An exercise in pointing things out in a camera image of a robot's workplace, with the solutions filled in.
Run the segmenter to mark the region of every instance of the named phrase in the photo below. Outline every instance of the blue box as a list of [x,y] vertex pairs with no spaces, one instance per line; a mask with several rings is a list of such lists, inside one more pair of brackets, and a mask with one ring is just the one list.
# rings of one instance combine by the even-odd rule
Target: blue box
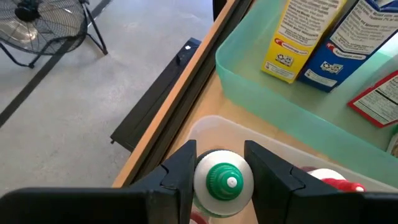
[[330,92],[397,31],[398,0],[357,0],[310,57],[298,80]]

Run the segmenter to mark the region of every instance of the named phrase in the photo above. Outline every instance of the white nozzle tip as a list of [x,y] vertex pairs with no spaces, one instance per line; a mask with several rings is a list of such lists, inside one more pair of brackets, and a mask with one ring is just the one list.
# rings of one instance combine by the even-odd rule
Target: white nozzle tip
[[230,177],[226,179],[226,184],[228,184],[228,187],[234,188],[237,186],[238,181],[236,180],[235,177]]
[[365,189],[363,189],[363,187],[356,187],[355,190],[357,192],[364,192],[365,191]]

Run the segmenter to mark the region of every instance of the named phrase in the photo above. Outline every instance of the fan stand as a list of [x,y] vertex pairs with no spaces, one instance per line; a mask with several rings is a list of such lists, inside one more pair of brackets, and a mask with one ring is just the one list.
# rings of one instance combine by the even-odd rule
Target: fan stand
[[[95,32],[97,33],[97,36],[98,36],[98,38],[99,38],[99,42],[98,42],[91,34],[89,34],[88,32],[85,33],[85,34],[83,34],[83,35],[87,35],[88,37],[90,37],[90,39],[95,43],[95,45],[98,46],[98,48],[102,51],[102,53],[104,53],[104,55],[107,55],[107,54],[108,54],[108,50],[106,49],[106,45],[105,45],[105,42],[104,42],[104,40],[103,40],[103,38],[102,38],[102,36],[101,36],[100,30],[98,29],[97,24],[95,23],[95,20],[94,20],[93,16],[91,15],[90,10],[86,7],[86,4],[89,4],[88,1],[87,1],[87,0],[80,0],[80,2],[81,2],[81,4],[83,5],[83,7],[85,8],[85,11],[86,11],[86,13],[87,13],[87,16],[88,16],[89,20],[91,21],[91,23],[92,23],[92,25],[93,25],[93,27],[94,27]],[[14,58],[14,56],[12,56],[12,54],[7,50],[7,48],[6,48],[1,42],[0,42],[0,49],[2,49],[2,50],[6,53],[6,55],[7,55],[15,64],[17,64],[17,65],[19,65],[19,66],[22,66],[22,67],[34,68],[34,67],[35,67],[35,63],[38,61],[38,59],[39,59],[41,56],[43,56],[43,53],[51,46],[51,44],[52,44],[53,42],[60,41],[60,40],[65,40],[65,39],[66,39],[67,41],[74,41],[74,40],[76,40],[76,39],[78,39],[78,38],[80,38],[80,37],[81,37],[81,36],[77,36],[77,37],[60,37],[60,38],[55,38],[55,39],[52,39],[52,40],[48,41],[48,42],[46,43],[46,45],[44,46],[44,48],[40,51],[40,53],[37,54],[37,56],[33,59],[33,61],[31,61],[31,63],[29,63],[29,64],[27,64],[27,65],[18,62],[18,61]]]

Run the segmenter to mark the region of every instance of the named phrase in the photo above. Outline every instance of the logo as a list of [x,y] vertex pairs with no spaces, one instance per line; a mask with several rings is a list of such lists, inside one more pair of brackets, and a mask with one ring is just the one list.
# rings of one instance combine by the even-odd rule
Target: logo
[[276,43],[277,45],[282,46],[283,48],[286,48],[287,50],[289,50],[289,51],[291,51],[291,52],[293,52],[293,53],[295,53],[295,54],[299,54],[299,55],[307,55],[307,54],[308,54],[308,51],[297,49],[297,48],[291,46],[290,44],[284,42],[284,41],[281,40],[281,39],[276,38],[276,39],[275,39],[275,43]]
[[339,50],[334,44],[332,43],[327,43],[326,47],[331,50],[336,56],[341,57],[341,58],[348,58],[348,59],[353,59],[353,60],[364,60],[366,59],[365,55],[360,55],[360,54],[351,54],[351,53],[346,53],[342,52]]
[[337,75],[343,69],[343,65],[330,64],[328,62],[323,62],[321,64],[321,69],[323,71],[327,71],[327,72],[330,72],[332,74],[336,74]]
[[278,54],[276,56],[275,60],[277,60],[277,62],[280,62],[288,67],[292,66],[292,64],[293,64],[293,58],[288,55]]

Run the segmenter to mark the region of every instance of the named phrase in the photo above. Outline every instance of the clear plastic bin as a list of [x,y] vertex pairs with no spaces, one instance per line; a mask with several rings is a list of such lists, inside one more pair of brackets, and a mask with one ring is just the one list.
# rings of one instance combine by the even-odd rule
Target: clear plastic bin
[[[283,144],[275,139],[261,135],[248,128],[238,125],[220,116],[205,116],[198,120],[190,130],[189,139],[197,140],[197,153],[203,154],[210,149],[229,149],[244,156],[244,141],[253,140],[270,150],[279,157],[285,159],[297,167],[312,166],[329,168],[339,172],[347,180],[362,183],[368,191],[398,192],[391,186],[376,180],[357,174],[349,169],[324,161],[311,154]],[[229,218],[210,218],[210,223],[257,223],[254,207],[250,202],[245,209],[237,215]]]

